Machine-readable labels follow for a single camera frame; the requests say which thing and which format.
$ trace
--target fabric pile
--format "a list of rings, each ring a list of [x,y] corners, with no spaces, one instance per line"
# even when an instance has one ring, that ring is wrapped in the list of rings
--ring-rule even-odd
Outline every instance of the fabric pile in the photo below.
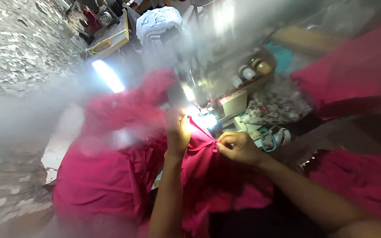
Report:
[[[161,35],[173,27],[182,31],[182,17],[174,7],[157,8],[145,12],[136,22],[136,35],[145,48],[162,46]]]
[[[311,180],[381,219],[381,156],[339,149],[319,150],[315,158],[305,170]]]
[[[251,95],[242,122],[257,125],[279,125],[296,122],[311,112],[293,82],[276,73],[274,79]]]
[[[381,28],[344,43],[291,77],[321,119],[381,113]]]
[[[174,71],[157,70],[139,89],[87,104],[82,132],[61,162],[54,188],[60,224],[82,237],[145,235],[151,187],[167,149],[165,114],[158,106],[167,101],[167,88],[176,81]],[[263,208],[272,201],[273,186],[222,157],[210,133],[192,118],[189,123],[191,140],[181,173],[183,232],[209,237],[210,213]]]

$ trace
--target red object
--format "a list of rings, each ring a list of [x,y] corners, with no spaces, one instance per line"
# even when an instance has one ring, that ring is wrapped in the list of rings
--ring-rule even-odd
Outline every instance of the red object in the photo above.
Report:
[[[145,232],[148,220],[142,218],[167,149],[164,112],[157,106],[167,100],[167,88],[176,81],[172,70],[158,70],[145,77],[140,89],[87,104],[82,133],[64,156],[54,188],[53,203],[62,223],[76,230],[98,229],[84,224],[105,215],[141,225],[140,232]],[[273,186],[222,157],[210,133],[190,122],[192,137],[181,173],[183,230],[192,237],[208,237],[210,212],[265,207]],[[120,147],[115,135],[121,137]],[[79,221],[72,222],[72,217]],[[107,230],[100,231],[101,237]]]
[[[101,29],[101,24],[97,21],[97,17],[92,11],[86,10],[83,12],[83,15],[88,19],[86,23],[92,30],[97,31]]]
[[[209,237],[209,213],[263,208],[272,202],[273,184],[250,167],[218,152],[217,141],[190,119],[191,140],[182,164],[183,230]]]
[[[319,150],[309,178],[381,219],[381,157]]]
[[[291,75],[321,119],[381,112],[381,28]]]

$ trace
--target bright light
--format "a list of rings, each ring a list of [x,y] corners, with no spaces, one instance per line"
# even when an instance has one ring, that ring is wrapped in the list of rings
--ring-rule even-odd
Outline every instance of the bright light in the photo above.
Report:
[[[184,86],[183,91],[185,91],[185,95],[189,101],[195,100],[195,95],[193,94],[193,91],[191,88],[189,88],[189,86]]]
[[[235,7],[233,1],[225,1],[223,5],[214,12],[214,27],[217,35],[224,34],[235,19]]]
[[[213,114],[210,114],[208,116],[193,116],[192,120],[199,126],[205,127],[205,128],[211,128],[214,127],[217,124],[217,120],[215,119],[215,116]]]
[[[186,108],[184,110],[184,112],[185,112],[185,114],[191,115],[191,116],[199,114],[199,110],[196,106],[190,106],[190,107]]]
[[[103,61],[97,60],[92,63],[99,76],[108,84],[113,92],[118,93],[124,90],[119,77]]]

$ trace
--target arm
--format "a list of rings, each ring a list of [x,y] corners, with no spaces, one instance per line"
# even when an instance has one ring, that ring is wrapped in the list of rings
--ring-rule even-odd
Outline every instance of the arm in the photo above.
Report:
[[[381,222],[369,218],[344,198],[295,173],[261,152],[246,132],[225,132],[220,153],[256,166],[325,232],[338,237],[381,237]],[[225,145],[233,144],[233,149]]]
[[[181,237],[182,229],[182,184],[180,171],[183,156],[188,148],[190,133],[182,128],[184,118],[179,121],[176,112],[170,113],[167,126],[167,152],[164,169],[149,222],[150,238]]]

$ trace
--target hand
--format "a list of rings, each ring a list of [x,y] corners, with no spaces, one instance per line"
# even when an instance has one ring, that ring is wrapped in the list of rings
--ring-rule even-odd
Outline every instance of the hand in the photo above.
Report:
[[[187,118],[179,111],[171,110],[168,113],[167,123],[167,151],[164,157],[183,159],[189,140],[190,132],[183,126]]]
[[[219,141],[221,142],[217,143],[219,152],[233,161],[257,166],[272,160],[267,153],[258,149],[247,132],[225,132]]]

